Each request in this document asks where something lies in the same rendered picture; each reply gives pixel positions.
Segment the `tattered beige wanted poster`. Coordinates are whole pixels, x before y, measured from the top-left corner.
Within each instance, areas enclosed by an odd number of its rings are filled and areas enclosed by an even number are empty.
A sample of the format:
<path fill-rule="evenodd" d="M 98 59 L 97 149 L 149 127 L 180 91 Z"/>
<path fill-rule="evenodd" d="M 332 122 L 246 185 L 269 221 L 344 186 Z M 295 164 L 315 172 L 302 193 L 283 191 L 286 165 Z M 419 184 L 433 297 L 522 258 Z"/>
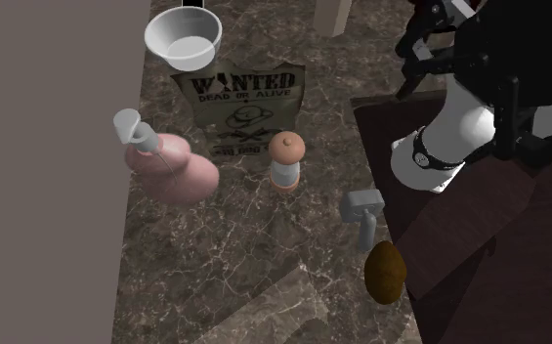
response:
<path fill-rule="evenodd" d="M 190 103 L 211 155 L 260 155 L 275 134 L 295 129 L 306 68 L 282 63 L 252 70 L 223 61 L 172 79 Z"/>

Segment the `brown potato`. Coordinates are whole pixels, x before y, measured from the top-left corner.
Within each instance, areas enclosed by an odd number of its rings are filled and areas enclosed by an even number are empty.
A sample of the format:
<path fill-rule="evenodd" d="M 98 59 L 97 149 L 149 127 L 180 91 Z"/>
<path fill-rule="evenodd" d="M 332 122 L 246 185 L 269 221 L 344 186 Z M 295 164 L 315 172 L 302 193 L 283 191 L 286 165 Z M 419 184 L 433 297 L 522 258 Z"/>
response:
<path fill-rule="evenodd" d="M 380 241 L 371 249 L 363 272 L 366 290 L 378 304 L 389 305 L 401 297 L 407 268 L 401 253 L 390 241 Z"/>

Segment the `beige block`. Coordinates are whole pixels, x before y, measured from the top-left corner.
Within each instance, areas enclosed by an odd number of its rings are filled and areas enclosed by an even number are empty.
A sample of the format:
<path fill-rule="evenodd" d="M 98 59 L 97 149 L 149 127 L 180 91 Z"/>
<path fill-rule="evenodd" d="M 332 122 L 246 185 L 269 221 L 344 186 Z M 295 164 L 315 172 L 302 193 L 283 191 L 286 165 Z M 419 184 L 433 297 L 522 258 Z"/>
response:
<path fill-rule="evenodd" d="M 352 0 L 316 0 L 314 29 L 324 37 L 335 37 L 345 31 Z"/>

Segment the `pink soap dispenser grey pump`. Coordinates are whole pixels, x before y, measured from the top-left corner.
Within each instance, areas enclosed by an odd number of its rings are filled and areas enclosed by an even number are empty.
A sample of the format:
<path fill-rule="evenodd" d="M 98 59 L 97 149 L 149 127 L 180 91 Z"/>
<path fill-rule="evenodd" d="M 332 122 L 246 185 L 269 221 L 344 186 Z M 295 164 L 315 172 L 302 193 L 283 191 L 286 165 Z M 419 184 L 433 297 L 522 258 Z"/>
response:
<path fill-rule="evenodd" d="M 125 162 L 149 198 L 166 204 L 193 205 L 217 189 L 218 168 L 193 153 L 184 138 L 155 132 L 132 108 L 120 110 L 113 126 L 127 147 Z"/>

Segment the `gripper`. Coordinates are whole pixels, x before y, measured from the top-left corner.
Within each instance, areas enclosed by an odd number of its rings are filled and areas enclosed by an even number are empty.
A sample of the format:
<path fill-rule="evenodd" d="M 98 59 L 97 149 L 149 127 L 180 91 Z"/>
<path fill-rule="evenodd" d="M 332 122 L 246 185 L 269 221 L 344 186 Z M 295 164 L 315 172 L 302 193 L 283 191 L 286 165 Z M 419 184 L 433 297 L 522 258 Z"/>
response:
<path fill-rule="evenodd" d="M 484 103 L 496 101 L 496 158 L 548 164 L 549 143 L 532 129 L 537 107 L 552 105 L 552 0 L 488 0 L 477 14 L 481 0 L 410 1 L 414 12 L 395 48 L 404 77 L 396 98 L 427 74 L 454 73 Z M 454 31 L 454 48 L 428 47 L 432 34 Z"/>

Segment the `wooden pepper mill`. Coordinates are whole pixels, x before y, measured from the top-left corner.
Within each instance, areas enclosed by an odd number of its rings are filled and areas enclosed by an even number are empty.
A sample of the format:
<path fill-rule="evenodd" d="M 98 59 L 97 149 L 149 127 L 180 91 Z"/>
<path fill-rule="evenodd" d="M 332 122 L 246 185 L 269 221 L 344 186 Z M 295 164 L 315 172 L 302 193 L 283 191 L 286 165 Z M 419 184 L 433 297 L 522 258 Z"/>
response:
<path fill-rule="evenodd" d="M 304 157 L 304 140 L 296 133 L 282 131 L 269 144 L 272 158 L 270 183 L 281 194 L 293 192 L 300 181 L 300 160 Z"/>

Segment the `grey brush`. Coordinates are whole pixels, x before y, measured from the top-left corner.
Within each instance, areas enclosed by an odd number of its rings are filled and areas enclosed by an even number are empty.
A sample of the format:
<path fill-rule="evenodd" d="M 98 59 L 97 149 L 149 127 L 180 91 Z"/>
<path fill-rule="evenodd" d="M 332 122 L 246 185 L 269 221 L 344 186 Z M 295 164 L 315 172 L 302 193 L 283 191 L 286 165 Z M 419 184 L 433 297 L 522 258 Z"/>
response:
<path fill-rule="evenodd" d="M 359 223 L 359 250 L 370 251 L 373 247 L 377 217 L 385 207 L 381 192 L 377 189 L 344 193 L 339 204 L 343 223 Z"/>

